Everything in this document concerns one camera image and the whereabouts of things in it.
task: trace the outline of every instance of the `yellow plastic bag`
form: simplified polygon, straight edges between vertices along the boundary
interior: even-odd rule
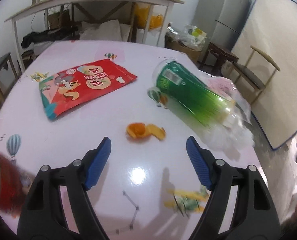
[[[146,22],[149,16],[149,5],[147,5],[146,7],[142,7],[141,5],[135,4],[135,15],[137,17],[138,27],[145,29]],[[153,29],[157,29],[162,26],[162,23],[163,15],[152,15],[148,30],[151,31]]]

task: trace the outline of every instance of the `pink tabletop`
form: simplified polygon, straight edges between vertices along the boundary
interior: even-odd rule
[[[48,120],[38,83],[30,75],[35,72],[52,75],[104,59],[105,53],[117,55],[114,62],[137,75],[138,79],[77,106],[55,121]],[[176,59],[196,76],[204,74],[185,54],[159,47],[112,41],[63,41],[53,44],[21,76],[0,111],[0,152],[7,155],[7,139],[19,134],[22,143],[15,157],[17,164],[36,174],[44,164],[58,168],[83,158],[88,150],[97,148],[107,136],[112,141],[112,152],[98,184],[88,195],[109,238],[188,239],[201,214],[183,216],[165,207],[164,202],[173,198],[168,189],[200,189],[200,182],[186,153],[187,138],[193,135],[202,148],[208,147],[196,134],[199,129],[197,121],[191,121],[197,127],[192,129],[192,125],[188,126],[188,122],[169,109],[156,107],[156,103],[147,96],[147,90],[153,86],[152,73],[166,58]],[[165,140],[159,141],[152,136],[141,143],[130,141],[125,131],[132,122],[163,127]],[[231,166],[246,168],[253,164],[261,170],[252,145],[239,151],[212,153]],[[229,228],[236,190],[236,187],[231,190],[221,231]],[[61,192],[68,224],[76,231],[66,189],[62,188]],[[122,230],[129,227],[135,213],[135,207],[123,192],[140,208],[132,231]],[[18,218],[5,214],[2,217],[16,232]],[[116,234],[116,229],[121,229],[119,234]]]

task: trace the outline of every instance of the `red can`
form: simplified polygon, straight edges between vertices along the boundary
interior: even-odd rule
[[[0,154],[0,210],[20,214],[25,197],[18,168]]]

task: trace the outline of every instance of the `snack package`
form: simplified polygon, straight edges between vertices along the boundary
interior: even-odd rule
[[[110,59],[104,59],[50,76],[39,83],[39,89],[46,115],[52,120],[66,110],[115,91],[136,78]]]

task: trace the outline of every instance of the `chair backrest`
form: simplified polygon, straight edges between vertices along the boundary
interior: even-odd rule
[[[254,46],[251,46],[251,49],[255,50],[258,54],[260,54],[264,59],[266,59],[270,64],[272,64],[278,71],[281,71],[281,69],[275,63],[275,61],[269,55],[267,55],[265,52],[261,51],[260,49],[254,47]]]

